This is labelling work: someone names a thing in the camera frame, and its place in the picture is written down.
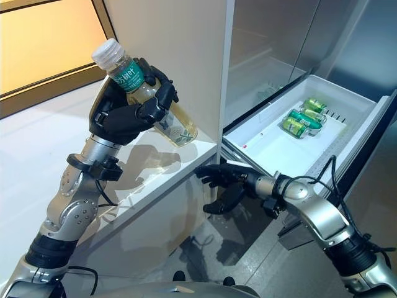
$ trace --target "green can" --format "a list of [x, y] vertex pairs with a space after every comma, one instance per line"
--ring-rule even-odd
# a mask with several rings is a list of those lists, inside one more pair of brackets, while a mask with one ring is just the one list
[[323, 127], [319, 122], [306, 116], [305, 114], [299, 113], [297, 110], [292, 110], [288, 116], [294, 118], [296, 121], [309, 127], [310, 129], [321, 129]]
[[325, 115], [321, 115], [320, 113], [317, 113], [305, 107], [302, 107], [300, 109], [300, 113], [312, 118], [314, 121], [317, 121], [321, 125], [324, 125], [324, 123], [327, 122], [327, 117]]
[[303, 107], [320, 114], [325, 114], [328, 111], [326, 104], [322, 104], [317, 99], [312, 97], [309, 97], [307, 100], [305, 100]]
[[310, 131], [306, 125], [299, 123], [292, 117], [285, 117], [281, 122], [281, 127], [296, 138], [304, 138]]

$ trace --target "window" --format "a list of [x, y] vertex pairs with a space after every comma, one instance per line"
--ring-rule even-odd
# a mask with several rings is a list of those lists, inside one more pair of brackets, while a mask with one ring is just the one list
[[0, 117], [105, 76], [91, 53], [115, 37], [102, 1], [1, 0]]

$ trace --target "robot forearm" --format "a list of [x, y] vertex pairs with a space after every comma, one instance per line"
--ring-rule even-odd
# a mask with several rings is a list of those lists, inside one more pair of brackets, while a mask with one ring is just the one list
[[48, 205], [47, 218], [19, 260], [4, 293], [18, 281], [53, 284], [63, 277], [78, 240], [96, 217], [100, 197], [96, 180], [117, 180], [121, 175], [115, 159], [119, 148], [91, 135], [81, 154], [69, 156], [59, 191]]
[[282, 175], [278, 178], [262, 176], [257, 179], [255, 190], [259, 197], [266, 200], [267, 196], [272, 196], [274, 200], [268, 213], [277, 214], [287, 209], [299, 217], [332, 261], [351, 293], [358, 294], [386, 286], [397, 296], [396, 276], [384, 260], [370, 250], [367, 241], [339, 210], [319, 197], [312, 185], [294, 181], [287, 186], [289, 180]]

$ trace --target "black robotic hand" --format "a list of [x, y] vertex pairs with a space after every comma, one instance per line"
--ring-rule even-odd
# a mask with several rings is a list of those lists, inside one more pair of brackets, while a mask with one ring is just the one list
[[203, 178], [203, 183], [209, 183], [210, 187], [226, 188], [215, 202], [203, 206], [203, 211], [210, 214], [224, 214], [233, 210], [246, 194], [256, 197], [255, 183], [261, 175], [252, 168], [228, 163], [200, 166], [195, 169], [195, 174]]
[[161, 83], [155, 97], [144, 104], [128, 105], [125, 91], [112, 79], [102, 87], [91, 109], [89, 130], [105, 140], [126, 145], [140, 132], [153, 127], [169, 110], [172, 102], [178, 102], [177, 91], [172, 80], [154, 66], [149, 66], [144, 58], [134, 58], [143, 72], [147, 84], [154, 86], [156, 78]]

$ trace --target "beverage can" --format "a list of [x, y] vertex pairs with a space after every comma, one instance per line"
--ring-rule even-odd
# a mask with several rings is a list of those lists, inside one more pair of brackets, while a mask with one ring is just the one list
[[313, 97], [309, 97], [307, 100], [305, 100], [303, 103], [303, 107], [320, 114], [325, 114], [328, 111], [326, 104], [319, 102]]
[[313, 120], [317, 121], [321, 125], [324, 125], [325, 122], [327, 122], [327, 117], [325, 115], [321, 115], [320, 113], [317, 113], [317, 112], [307, 109], [305, 107], [302, 107], [300, 109], [300, 113], [312, 118]]
[[310, 131], [305, 124], [299, 123], [292, 117], [285, 117], [281, 127], [296, 138], [304, 138]]

